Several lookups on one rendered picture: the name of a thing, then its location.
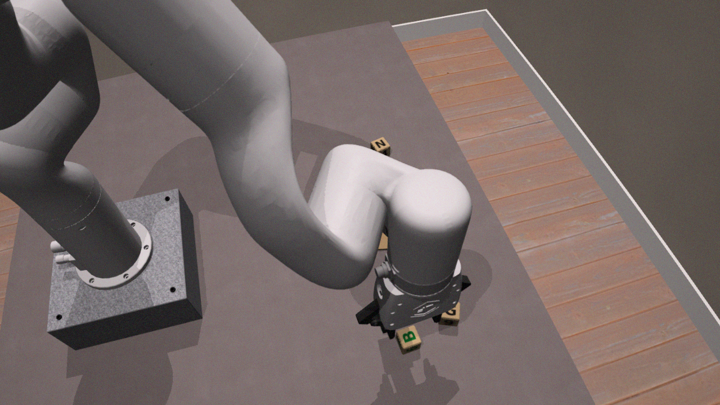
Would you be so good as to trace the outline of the tan flat mat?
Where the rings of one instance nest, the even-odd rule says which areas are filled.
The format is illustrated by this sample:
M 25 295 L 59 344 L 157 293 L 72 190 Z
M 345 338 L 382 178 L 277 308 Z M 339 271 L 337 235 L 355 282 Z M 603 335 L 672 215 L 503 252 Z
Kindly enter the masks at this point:
M 388 250 L 388 237 L 385 234 L 381 234 L 380 247 L 378 250 Z

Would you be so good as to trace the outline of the beige letter block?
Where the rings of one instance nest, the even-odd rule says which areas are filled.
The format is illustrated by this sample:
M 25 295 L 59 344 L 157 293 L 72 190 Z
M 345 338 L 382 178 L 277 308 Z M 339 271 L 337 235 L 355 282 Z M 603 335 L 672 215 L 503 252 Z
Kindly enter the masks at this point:
M 421 338 L 419 338 L 416 326 L 414 325 L 397 331 L 396 340 L 398 341 L 399 349 L 403 354 L 407 354 L 408 352 L 421 348 Z
M 390 146 L 384 137 L 371 142 L 371 149 L 386 156 L 390 155 Z
M 442 319 L 439 321 L 439 325 L 455 326 L 457 327 L 460 321 L 460 303 L 452 309 L 442 314 Z

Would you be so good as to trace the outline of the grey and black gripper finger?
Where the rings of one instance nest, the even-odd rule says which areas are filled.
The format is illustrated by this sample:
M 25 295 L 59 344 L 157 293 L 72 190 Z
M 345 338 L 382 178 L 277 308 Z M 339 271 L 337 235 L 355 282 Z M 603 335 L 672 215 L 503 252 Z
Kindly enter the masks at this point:
M 469 287 L 471 285 L 470 280 L 466 275 L 462 275 L 461 279 L 461 291 L 463 291 L 465 288 Z M 432 317 L 435 323 L 438 323 L 440 319 L 442 318 L 442 314 Z
M 385 329 L 385 326 L 381 323 L 380 319 L 380 305 L 377 299 L 372 301 L 369 305 L 364 307 L 362 310 L 358 311 L 358 313 L 355 315 L 357 316 L 357 321 L 359 325 L 368 325 L 370 323 L 371 326 L 380 326 L 381 331 L 384 333 L 388 333 L 389 339 L 394 338 L 394 330 Z

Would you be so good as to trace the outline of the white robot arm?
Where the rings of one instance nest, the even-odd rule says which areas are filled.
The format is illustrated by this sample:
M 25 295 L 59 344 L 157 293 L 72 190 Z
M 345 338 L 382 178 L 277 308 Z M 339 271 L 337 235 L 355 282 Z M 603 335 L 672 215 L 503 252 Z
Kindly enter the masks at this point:
M 154 241 L 92 172 L 65 161 L 100 106 L 83 25 L 205 132 L 245 230 L 295 273 L 358 286 L 383 233 L 378 280 L 417 296 L 450 283 L 471 218 L 465 185 L 340 145 L 307 202 L 286 62 L 231 0 L 0 0 L 0 192 L 51 234 L 53 253 L 69 252 L 56 263 L 74 264 L 85 284 L 132 282 Z

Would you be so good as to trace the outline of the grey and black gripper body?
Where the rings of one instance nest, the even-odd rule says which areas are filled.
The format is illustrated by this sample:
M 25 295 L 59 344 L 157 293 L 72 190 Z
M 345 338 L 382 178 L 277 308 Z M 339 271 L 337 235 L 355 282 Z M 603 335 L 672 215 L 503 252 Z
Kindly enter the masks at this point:
M 414 325 L 450 311 L 457 305 L 461 295 L 460 260 L 452 280 L 443 290 L 434 293 L 435 296 L 417 296 L 399 289 L 388 278 L 376 278 L 373 300 L 379 302 L 381 323 L 389 330 Z

